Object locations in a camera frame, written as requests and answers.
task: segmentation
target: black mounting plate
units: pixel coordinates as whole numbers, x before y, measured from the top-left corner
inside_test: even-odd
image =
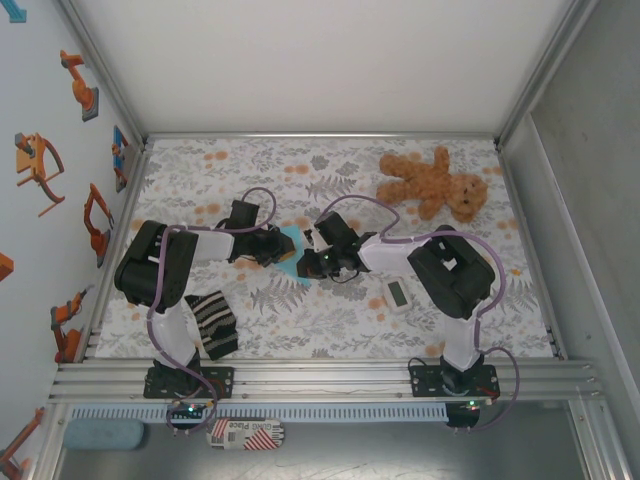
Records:
[[[409,375],[411,376],[411,392],[417,398],[451,397],[452,401],[455,401],[456,398],[466,401],[464,399],[468,397],[498,398],[500,396],[496,367],[493,365],[480,366],[473,387],[461,395],[453,395],[446,388],[442,382],[442,367],[440,365],[426,367],[412,365],[409,367]]]
[[[201,367],[200,374],[205,377],[211,384],[213,388],[216,390],[216,394],[218,395],[218,400],[222,398],[231,398],[231,394],[233,393],[233,368],[231,367]],[[156,398],[169,398],[175,399],[176,395],[174,392],[162,391],[160,388],[157,388],[155,385],[145,382],[144,393],[142,394],[144,398],[156,399]],[[206,388],[202,388],[198,394],[191,397],[191,399],[198,398],[211,398],[211,393]]]

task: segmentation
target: wire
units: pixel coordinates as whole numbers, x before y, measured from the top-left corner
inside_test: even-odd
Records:
[[[331,280],[333,280],[333,281],[334,281],[334,283],[337,283],[338,285],[342,285],[343,283],[348,283],[348,282],[350,282],[351,280],[353,280],[354,278],[356,278],[358,275],[360,275],[360,271],[357,271],[355,275],[353,275],[352,277],[347,278],[346,280],[344,280],[344,281],[342,281],[342,282],[339,282],[339,281],[337,281],[337,280],[336,280],[336,276],[337,276],[337,275],[329,275],[329,278],[330,278]]]
[[[333,202],[329,204],[327,208],[324,209],[324,211],[320,214],[320,217],[318,219],[321,219],[322,217],[324,217],[327,214],[327,212],[331,210],[331,208],[333,208],[335,204],[349,198],[358,198],[361,200],[367,200],[369,202],[375,203],[376,205],[388,210],[394,215],[395,217],[394,220],[380,231],[379,235],[380,235],[380,241],[382,243],[406,244],[406,243],[415,243],[415,242],[422,242],[422,241],[426,242],[427,240],[437,238],[437,237],[462,237],[479,244],[480,246],[482,246],[482,248],[484,248],[489,253],[489,255],[491,255],[491,258],[493,258],[493,261],[495,262],[498,268],[498,275],[500,277],[500,287],[498,288],[498,293],[493,298],[493,300],[489,303],[489,305],[482,307],[480,310],[478,310],[478,313],[476,313],[473,342],[474,342],[475,349],[483,355],[488,355],[492,352],[501,351],[509,357],[509,359],[513,363],[513,369],[515,370],[515,377],[516,377],[515,388],[513,391],[513,396],[511,397],[511,401],[509,402],[505,410],[497,418],[487,423],[486,425],[475,427],[470,431],[479,432],[482,430],[486,430],[496,425],[497,423],[501,422],[504,419],[504,417],[509,413],[509,411],[513,408],[513,405],[515,404],[518,398],[518,393],[520,392],[520,368],[518,366],[518,362],[515,356],[504,347],[491,347],[486,351],[480,350],[480,318],[489,310],[491,310],[492,308],[495,308],[502,301],[502,297],[504,296],[504,292],[507,287],[507,275],[504,270],[504,265],[502,264],[502,261],[500,260],[500,257],[498,256],[496,251],[493,248],[491,248],[491,246],[481,238],[475,235],[472,235],[470,233],[459,232],[457,230],[441,230],[438,232],[431,232],[431,233],[425,233],[423,235],[418,235],[417,237],[388,238],[386,236],[387,232],[391,230],[400,221],[400,215],[394,208],[390,207],[389,205],[386,205],[385,203],[381,202],[377,198],[367,197],[364,195],[343,195],[342,197],[336,198]],[[414,357],[409,360],[409,363],[407,364],[407,368],[409,368],[412,360],[419,360],[426,366],[424,361],[420,360],[417,357]]]
[[[222,233],[248,233],[248,232],[253,232],[255,230],[259,230],[265,225],[267,225],[271,221],[271,219],[273,219],[273,217],[275,216],[277,201],[276,201],[275,195],[271,191],[263,187],[254,187],[247,190],[245,194],[242,196],[242,199],[244,200],[247,197],[247,195],[249,195],[251,192],[258,191],[258,190],[264,191],[267,194],[269,194],[269,196],[271,197],[271,200],[273,201],[273,205],[271,207],[271,213],[269,214],[267,219],[264,222],[261,222],[258,225],[255,225],[254,227],[226,229],[226,228],[210,228],[210,227],[195,227],[195,226],[185,227],[184,225],[170,225],[164,229],[164,232],[162,232],[162,239],[160,241],[160,254],[158,256],[158,279],[156,281],[156,293],[155,293],[155,298],[153,300],[153,303],[151,304],[151,307],[149,307],[149,311],[147,312],[147,334],[149,335],[149,339],[151,340],[151,343],[153,344],[155,349],[158,350],[158,352],[160,353],[160,356],[163,359],[165,359],[168,363],[176,367],[177,369],[182,370],[188,375],[191,375],[192,377],[196,378],[202,385],[204,385],[207,388],[207,390],[209,390],[209,392],[211,393],[212,402],[213,402],[211,411],[207,414],[204,420],[198,425],[196,425],[195,427],[193,427],[192,429],[185,430],[186,435],[189,435],[190,431],[195,432],[197,430],[200,430],[201,428],[204,428],[213,419],[218,407],[218,394],[215,388],[213,387],[213,385],[211,384],[211,382],[209,382],[209,380],[207,380],[205,377],[203,377],[200,373],[196,372],[195,370],[191,370],[185,365],[182,365],[180,362],[178,362],[173,357],[171,357],[167,352],[165,352],[162,346],[160,345],[160,343],[158,342],[158,339],[156,338],[155,333],[153,331],[153,321],[152,321],[153,315],[154,313],[156,313],[156,309],[158,308],[158,305],[160,305],[160,301],[162,299],[162,289],[164,287],[164,268],[165,268],[165,262],[167,257],[167,243],[169,239],[169,234],[174,230],[212,231],[212,232],[222,232]],[[173,425],[173,423],[171,423],[171,415],[179,408],[180,408],[180,403],[178,403],[178,405],[175,406],[174,408],[167,410],[167,415],[165,417],[167,426],[169,426],[169,428],[172,428],[174,433],[176,433],[178,429],[175,427],[175,425]]]

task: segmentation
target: teddy bear head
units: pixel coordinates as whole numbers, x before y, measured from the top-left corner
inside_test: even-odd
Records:
[[[453,218],[470,222],[487,201],[488,185],[477,175],[461,173],[451,175],[451,185],[446,195]]]

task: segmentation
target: small white device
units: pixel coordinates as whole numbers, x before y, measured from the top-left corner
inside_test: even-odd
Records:
[[[402,313],[411,309],[411,297],[400,277],[383,281],[382,290],[384,299],[393,313]]]

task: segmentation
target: gray floor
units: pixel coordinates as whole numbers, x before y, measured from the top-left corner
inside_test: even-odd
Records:
[[[518,405],[495,429],[454,436],[441,424],[286,425],[274,452],[212,450],[204,435],[148,426],[134,452],[65,452],[60,477],[193,480],[545,480],[583,471],[566,413]]]

